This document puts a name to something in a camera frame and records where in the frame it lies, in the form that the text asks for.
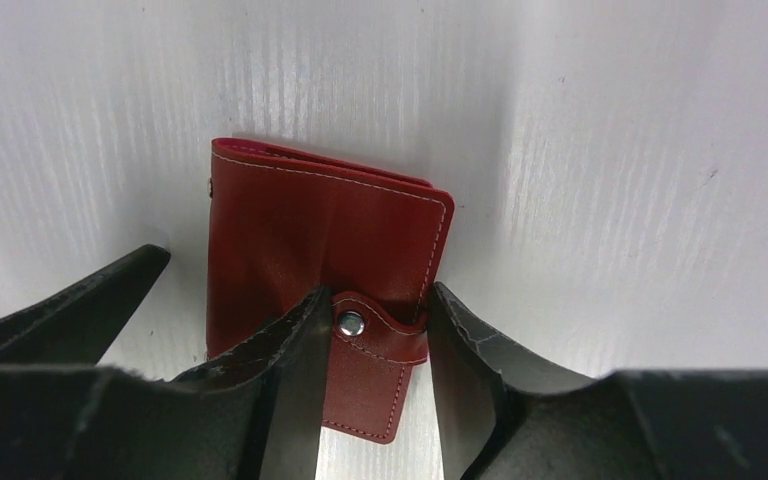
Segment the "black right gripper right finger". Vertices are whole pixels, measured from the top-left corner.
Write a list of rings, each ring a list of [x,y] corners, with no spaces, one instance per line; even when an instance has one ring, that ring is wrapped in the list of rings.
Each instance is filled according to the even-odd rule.
[[[523,347],[445,285],[428,342],[448,479],[768,479],[768,370],[590,378]]]

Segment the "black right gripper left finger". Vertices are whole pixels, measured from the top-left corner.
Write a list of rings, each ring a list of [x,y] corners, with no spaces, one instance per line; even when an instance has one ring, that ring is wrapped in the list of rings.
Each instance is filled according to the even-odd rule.
[[[0,365],[0,479],[311,479],[331,322],[316,288],[170,381]]]

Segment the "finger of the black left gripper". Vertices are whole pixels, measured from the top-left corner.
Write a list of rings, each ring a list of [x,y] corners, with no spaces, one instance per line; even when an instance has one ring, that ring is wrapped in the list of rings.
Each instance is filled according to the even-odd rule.
[[[94,365],[170,260],[143,245],[60,292],[0,318],[0,364]]]

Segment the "red leather card holder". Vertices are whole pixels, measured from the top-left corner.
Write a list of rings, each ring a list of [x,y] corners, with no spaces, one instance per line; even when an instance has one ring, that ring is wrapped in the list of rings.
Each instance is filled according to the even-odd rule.
[[[215,357],[314,288],[331,291],[322,423],[387,444],[413,369],[455,203],[429,182],[239,138],[211,145],[206,349]]]

